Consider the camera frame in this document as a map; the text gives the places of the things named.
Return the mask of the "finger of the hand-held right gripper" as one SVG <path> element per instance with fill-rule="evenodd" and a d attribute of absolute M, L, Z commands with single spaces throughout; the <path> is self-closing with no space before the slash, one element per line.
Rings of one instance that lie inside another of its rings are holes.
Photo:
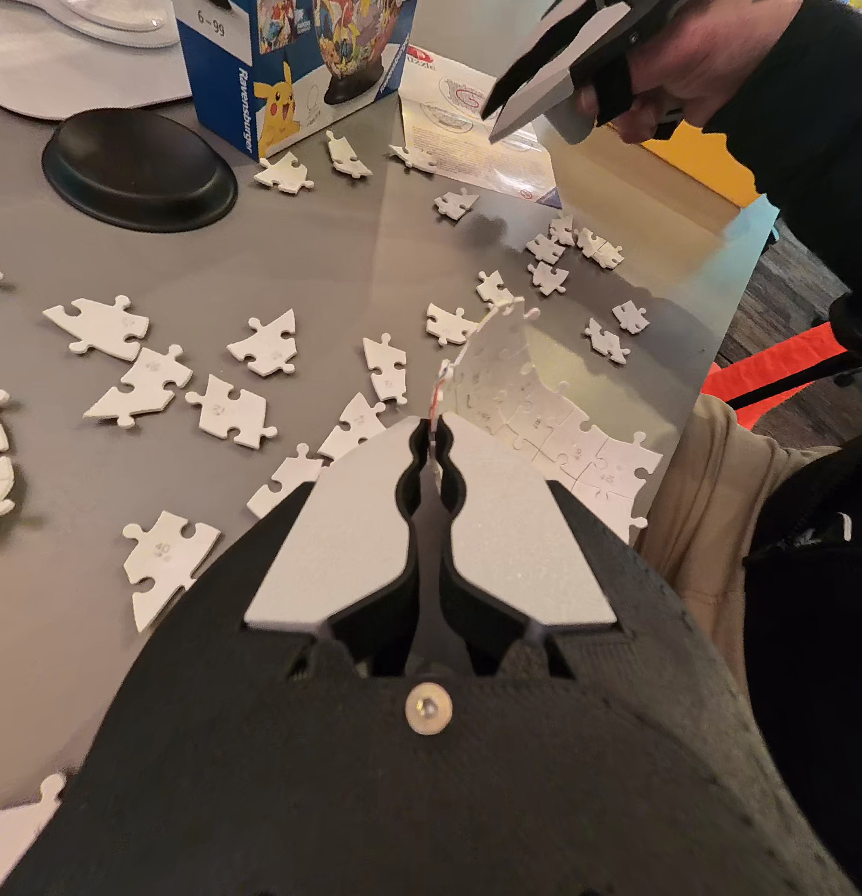
<path fill-rule="evenodd" d="M 598 1 L 556 1 L 519 46 L 515 59 L 493 84 L 482 118 L 490 118 L 545 64 L 555 59 L 575 39 L 583 25 L 601 9 Z"/>
<path fill-rule="evenodd" d="M 631 10 L 630 4 L 601 4 L 601 9 L 583 25 L 571 44 L 493 113 L 495 121 L 488 135 L 489 142 L 503 141 L 541 116 L 547 118 L 565 142 L 585 140 L 594 128 L 594 119 L 576 110 L 572 96 L 577 89 L 571 67 Z"/>

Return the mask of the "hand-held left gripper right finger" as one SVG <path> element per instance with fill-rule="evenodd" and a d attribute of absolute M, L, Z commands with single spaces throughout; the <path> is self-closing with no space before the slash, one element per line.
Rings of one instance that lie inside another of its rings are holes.
<path fill-rule="evenodd" d="M 544 633 L 617 623 L 539 470 L 456 414 L 437 422 L 437 459 L 457 583 Z"/>

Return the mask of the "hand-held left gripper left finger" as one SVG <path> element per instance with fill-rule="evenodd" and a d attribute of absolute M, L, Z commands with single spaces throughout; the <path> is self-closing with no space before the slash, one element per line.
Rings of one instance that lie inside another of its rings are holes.
<path fill-rule="evenodd" d="M 368 608 L 414 564 L 427 420 L 407 417 L 323 472 L 244 615 L 251 629 L 317 635 Z"/>

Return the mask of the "partly built white puzzle ball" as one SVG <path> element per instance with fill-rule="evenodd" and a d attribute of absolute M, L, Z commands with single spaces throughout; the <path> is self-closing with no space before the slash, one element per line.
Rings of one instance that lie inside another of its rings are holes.
<path fill-rule="evenodd" d="M 540 378 L 528 348 L 526 311 L 515 297 L 491 308 L 454 361 L 441 364 L 430 417 L 451 411 L 523 457 L 545 479 L 563 485 L 623 542 L 642 532 L 647 519 L 635 509 L 646 475 L 662 454 L 635 432 L 609 436 L 567 396 L 567 384 L 551 388 Z"/>

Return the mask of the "person's right forearm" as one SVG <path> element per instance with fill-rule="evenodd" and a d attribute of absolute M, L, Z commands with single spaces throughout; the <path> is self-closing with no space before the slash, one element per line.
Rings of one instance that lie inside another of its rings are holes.
<path fill-rule="evenodd" d="M 704 131 L 862 308 L 862 13 L 803 2 Z"/>

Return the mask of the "colourful cardboard puzzle box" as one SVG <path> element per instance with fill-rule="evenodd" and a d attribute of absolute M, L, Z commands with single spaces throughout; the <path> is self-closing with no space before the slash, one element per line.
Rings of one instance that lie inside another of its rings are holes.
<path fill-rule="evenodd" d="M 199 122 L 258 161 L 395 93 L 417 2 L 173 6 Z"/>

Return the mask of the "person's right hand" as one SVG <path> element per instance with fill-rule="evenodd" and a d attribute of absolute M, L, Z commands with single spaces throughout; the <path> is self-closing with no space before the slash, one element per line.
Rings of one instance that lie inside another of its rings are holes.
<path fill-rule="evenodd" d="M 659 34 L 627 56 L 633 105 L 612 121 L 628 144 L 655 137 L 679 109 L 704 129 L 735 96 L 794 20 L 800 1 L 689 2 Z"/>

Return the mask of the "white printed instruction sheet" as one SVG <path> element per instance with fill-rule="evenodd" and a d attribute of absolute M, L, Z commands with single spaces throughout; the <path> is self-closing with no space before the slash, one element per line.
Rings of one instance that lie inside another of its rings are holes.
<path fill-rule="evenodd" d="M 429 152 L 437 173 L 467 185 L 562 207 L 549 152 L 526 125 L 492 143 L 482 106 L 494 77 L 436 52 L 409 46 L 399 97 L 406 147 Z"/>

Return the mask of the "orange reflective vest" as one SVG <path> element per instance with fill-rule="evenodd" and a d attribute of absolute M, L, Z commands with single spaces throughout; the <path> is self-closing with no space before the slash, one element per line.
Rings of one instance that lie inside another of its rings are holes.
<path fill-rule="evenodd" d="M 714 364 L 702 394 L 723 400 L 736 411 L 738 423 L 752 430 L 808 385 L 860 367 L 862 358 L 845 350 L 826 322 L 728 366 Z"/>

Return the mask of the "black round stand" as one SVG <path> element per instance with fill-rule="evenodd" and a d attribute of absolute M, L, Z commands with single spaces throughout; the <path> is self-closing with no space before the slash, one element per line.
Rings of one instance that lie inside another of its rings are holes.
<path fill-rule="evenodd" d="M 198 133 L 151 110 L 85 110 L 54 130 L 42 171 L 67 204 L 126 230 L 199 230 L 236 204 L 235 173 Z"/>

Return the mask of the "white rounded flat pad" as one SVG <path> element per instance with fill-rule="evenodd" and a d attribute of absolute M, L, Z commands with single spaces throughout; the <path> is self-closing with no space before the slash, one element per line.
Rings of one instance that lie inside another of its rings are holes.
<path fill-rule="evenodd" d="M 67 27 L 39 7 L 0 2 L 0 106 L 60 121 L 100 107 L 145 107 L 191 97 L 179 44 L 121 46 Z"/>

